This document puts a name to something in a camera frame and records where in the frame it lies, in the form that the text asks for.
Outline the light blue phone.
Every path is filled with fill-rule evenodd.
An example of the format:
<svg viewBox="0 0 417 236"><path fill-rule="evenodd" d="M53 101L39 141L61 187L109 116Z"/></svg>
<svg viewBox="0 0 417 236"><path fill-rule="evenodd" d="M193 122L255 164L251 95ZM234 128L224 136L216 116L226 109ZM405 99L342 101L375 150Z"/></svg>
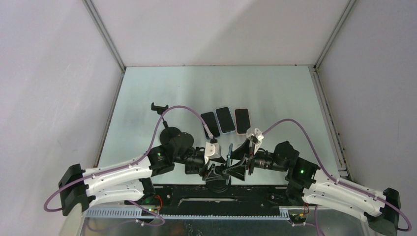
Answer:
<svg viewBox="0 0 417 236"><path fill-rule="evenodd" d="M228 107L217 108L215 113L222 133L227 134L236 130L230 109Z"/></svg>

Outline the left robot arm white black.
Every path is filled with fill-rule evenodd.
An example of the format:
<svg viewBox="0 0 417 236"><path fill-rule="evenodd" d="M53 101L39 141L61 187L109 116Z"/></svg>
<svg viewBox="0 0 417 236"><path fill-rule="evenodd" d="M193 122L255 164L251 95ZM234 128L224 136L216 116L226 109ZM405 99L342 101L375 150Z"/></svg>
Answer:
<svg viewBox="0 0 417 236"><path fill-rule="evenodd" d="M207 170L210 161L225 164L216 140L203 147L193 147L192 135L182 132L168 143L153 147L140 162L136 159L104 168L82 169L70 166L59 181L61 211L68 216L74 206L89 207L118 201L137 201L149 205L155 200L150 178L174 169L175 163Z"/></svg>

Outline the teal phone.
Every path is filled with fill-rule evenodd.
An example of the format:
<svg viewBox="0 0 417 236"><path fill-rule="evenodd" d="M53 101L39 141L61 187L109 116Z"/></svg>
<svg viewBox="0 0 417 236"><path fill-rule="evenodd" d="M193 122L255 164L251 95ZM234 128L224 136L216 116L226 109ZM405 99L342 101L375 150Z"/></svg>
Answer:
<svg viewBox="0 0 417 236"><path fill-rule="evenodd" d="M230 167L231 166L231 163L232 163L232 159L231 159L231 154L232 154L232 151L233 151L233 144L230 144L229 145L229 149L228 149L228 153L227 153L227 159L226 159L226 167L228 168L228 167ZM229 176L228 177L228 179L226 180L226 186L229 186L230 184L229 184L229 182L230 182L230 180L231 180L231 177Z"/></svg>

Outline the black gooseneck phone stand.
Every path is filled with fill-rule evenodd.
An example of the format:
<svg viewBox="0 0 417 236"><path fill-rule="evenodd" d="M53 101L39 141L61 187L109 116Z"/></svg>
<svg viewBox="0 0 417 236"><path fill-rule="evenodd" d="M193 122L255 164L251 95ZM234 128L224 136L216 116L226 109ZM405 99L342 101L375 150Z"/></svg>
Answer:
<svg viewBox="0 0 417 236"><path fill-rule="evenodd" d="M231 186L231 177L206 181L206 187L213 193L224 193Z"/></svg>

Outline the black round-base phone stand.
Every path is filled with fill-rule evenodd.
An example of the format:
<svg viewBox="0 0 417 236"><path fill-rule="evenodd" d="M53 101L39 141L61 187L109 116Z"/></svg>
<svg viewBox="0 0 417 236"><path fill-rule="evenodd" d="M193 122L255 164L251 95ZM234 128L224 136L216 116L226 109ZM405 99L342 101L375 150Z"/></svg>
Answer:
<svg viewBox="0 0 417 236"><path fill-rule="evenodd" d="M153 102L150 105L150 109L152 111L156 111L159 115L162 115L167 109L169 105L166 106L156 106ZM162 119L164 129L161 131L159 135L159 141L162 145L166 145L169 141L174 138L175 136L179 135L181 131L173 126L169 126L167 121L163 118Z"/></svg>

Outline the pink phone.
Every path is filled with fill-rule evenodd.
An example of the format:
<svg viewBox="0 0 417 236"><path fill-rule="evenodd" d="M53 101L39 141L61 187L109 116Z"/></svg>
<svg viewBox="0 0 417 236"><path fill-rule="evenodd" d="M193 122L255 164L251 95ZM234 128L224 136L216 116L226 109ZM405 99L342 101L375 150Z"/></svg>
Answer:
<svg viewBox="0 0 417 236"><path fill-rule="evenodd" d="M246 108L235 109L236 131L239 135L246 134L251 127L249 110Z"/></svg>

